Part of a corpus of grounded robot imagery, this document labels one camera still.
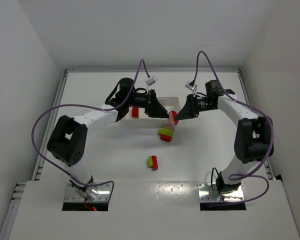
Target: red block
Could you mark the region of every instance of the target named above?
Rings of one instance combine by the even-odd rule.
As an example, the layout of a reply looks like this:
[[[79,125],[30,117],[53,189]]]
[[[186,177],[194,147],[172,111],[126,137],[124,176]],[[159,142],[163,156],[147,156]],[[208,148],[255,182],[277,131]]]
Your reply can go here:
[[[164,135],[164,134],[160,134],[160,139],[163,140],[163,141],[166,141],[166,142],[171,142],[172,136],[167,136],[167,135]]]
[[[176,111],[171,111],[169,112],[169,123],[173,124],[173,125],[177,125],[178,124],[178,120],[175,120],[175,118],[177,117],[177,112]]]
[[[158,170],[158,161],[156,156],[152,156],[152,170]]]
[[[138,107],[133,107],[132,108],[132,117],[133,118],[138,118],[139,117],[139,108]]]

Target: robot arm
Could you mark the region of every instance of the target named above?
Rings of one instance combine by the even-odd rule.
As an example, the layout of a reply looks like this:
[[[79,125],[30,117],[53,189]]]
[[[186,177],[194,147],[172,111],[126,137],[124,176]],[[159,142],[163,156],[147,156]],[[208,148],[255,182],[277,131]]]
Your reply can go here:
[[[101,108],[113,109],[119,106],[128,95],[132,84],[131,78],[122,78]],[[151,118],[169,118],[167,110],[157,100],[153,89],[141,93],[138,89],[133,89],[128,100],[118,109],[94,110],[75,117],[61,116],[47,143],[47,150],[74,178],[85,184],[93,183],[93,177],[81,160],[85,152],[86,138],[97,129],[121,120],[129,112],[129,107],[144,108],[144,112]],[[71,183],[81,195],[85,196],[88,192],[84,185],[74,181]]]
[[[265,156],[270,144],[270,127],[264,117],[260,117],[245,106],[229,99],[216,80],[205,84],[207,97],[198,98],[189,94],[185,106],[176,116],[176,120],[192,119],[199,112],[219,109],[236,125],[234,141],[235,156],[228,167],[219,173],[216,187],[219,193],[232,192],[241,184],[241,180],[229,180],[231,174],[247,174],[249,170]],[[226,89],[237,99],[231,89]]]

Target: white table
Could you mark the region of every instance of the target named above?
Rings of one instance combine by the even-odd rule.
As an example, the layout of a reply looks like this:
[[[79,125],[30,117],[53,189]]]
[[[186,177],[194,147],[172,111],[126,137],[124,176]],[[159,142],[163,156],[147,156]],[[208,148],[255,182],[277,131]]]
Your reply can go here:
[[[134,72],[70,72],[60,104],[101,106],[119,79]],[[181,107],[190,93],[184,85],[194,73],[156,72],[157,97],[177,96]],[[225,88],[244,101],[237,72],[220,72]],[[137,87],[144,87],[141,73]],[[212,73],[200,72],[198,91]],[[76,116],[88,109],[61,108]],[[108,212],[61,211],[68,177],[52,165],[43,165],[40,181],[28,182],[10,235],[24,239],[299,239],[280,181],[271,181],[268,194],[246,204],[246,211],[200,211],[197,182],[210,180],[211,169],[223,170],[234,156],[236,128],[221,111],[202,112],[199,118],[181,121],[172,142],[163,142],[155,128],[131,128],[118,122],[91,135],[83,160],[95,181],[114,180]],[[147,168],[156,155],[159,169]],[[258,171],[266,176],[265,168]],[[246,199],[265,189],[255,178],[242,183]]]

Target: metal base plate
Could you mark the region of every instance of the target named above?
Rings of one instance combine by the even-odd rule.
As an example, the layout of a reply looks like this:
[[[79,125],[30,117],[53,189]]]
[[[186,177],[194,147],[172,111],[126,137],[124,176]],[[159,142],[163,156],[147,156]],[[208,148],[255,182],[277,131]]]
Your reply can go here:
[[[111,187],[109,184],[94,187],[95,200],[89,200],[85,204],[85,198],[80,196],[75,187],[71,183],[66,185],[63,211],[91,211],[86,207],[95,207],[98,211],[108,211],[108,203]]]
[[[211,187],[210,182],[198,182],[198,192],[201,210],[246,210],[244,192],[241,185],[236,191],[218,193]],[[243,202],[226,205],[226,203]]]

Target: white wall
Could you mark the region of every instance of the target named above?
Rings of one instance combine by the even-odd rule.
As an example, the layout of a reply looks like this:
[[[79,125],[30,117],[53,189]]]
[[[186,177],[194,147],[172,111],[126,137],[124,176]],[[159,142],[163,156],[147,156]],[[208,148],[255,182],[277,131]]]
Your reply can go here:
[[[276,0],[19,0],[43,45],[66,67],[218,67],[247,57]]]
[[[17,0],[0,0],[0,230],[16,182],[31,178],[31,127],[53,104],[60,76]]]
[[[252,103],[274,123],[271,162],[300,233],[300,0],[279,0],[243,67]]]

